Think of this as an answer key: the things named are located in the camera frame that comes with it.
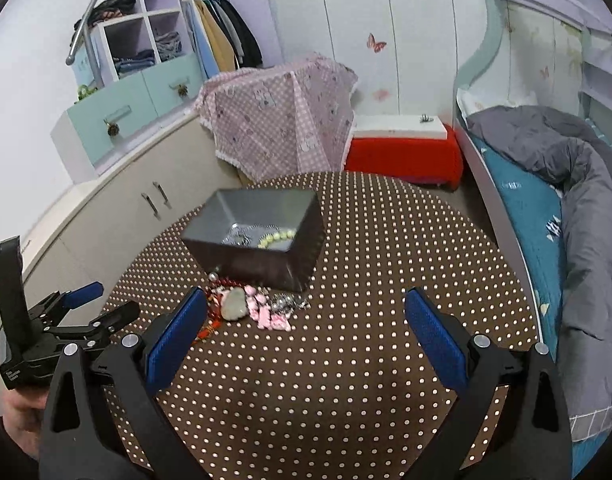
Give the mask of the person left hand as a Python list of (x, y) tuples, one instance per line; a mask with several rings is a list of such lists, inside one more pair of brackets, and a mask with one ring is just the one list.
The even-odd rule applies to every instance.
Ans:
[(48, 400), (47, 389), (8, 390), (3, 397), (3, 427), (12, 441), (35, 460), (39, 456), (42, 416)]

